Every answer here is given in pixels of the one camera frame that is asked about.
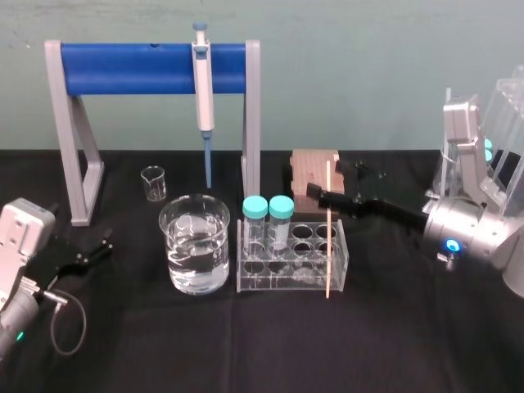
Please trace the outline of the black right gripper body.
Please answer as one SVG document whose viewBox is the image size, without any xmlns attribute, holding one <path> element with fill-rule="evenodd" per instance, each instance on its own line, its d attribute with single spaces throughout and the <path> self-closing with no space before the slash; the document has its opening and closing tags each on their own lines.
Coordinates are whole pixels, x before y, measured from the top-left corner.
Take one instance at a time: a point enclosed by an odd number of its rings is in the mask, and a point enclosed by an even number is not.
<svg viewBox="0 0 524 393">
<path fill-rule="evenodd" d="M 351 214 L 354 217 L 362 218 L 367 215 L 380 215 L 419 233 L 424 232 L 429 218 L 429 214 L 422 211 L 411 210 L 406 206 L 381 199 L 354 202 L 351 210 Z"/>
</svg>

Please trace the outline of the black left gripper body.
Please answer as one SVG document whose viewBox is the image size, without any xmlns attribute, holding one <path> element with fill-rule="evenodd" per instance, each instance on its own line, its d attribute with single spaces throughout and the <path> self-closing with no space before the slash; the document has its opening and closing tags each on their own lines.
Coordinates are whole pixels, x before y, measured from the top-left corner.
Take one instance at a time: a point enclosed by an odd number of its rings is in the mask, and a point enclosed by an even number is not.
<svg viewBox="0 0 524 393">
<path fill-rule="evenodd" d="M 40 254 L 40 284 L 50 288 L 68 274 L 82 274 L 89 264 L 90 252 L 63 239 L 52 239 Z"/>
</svg>

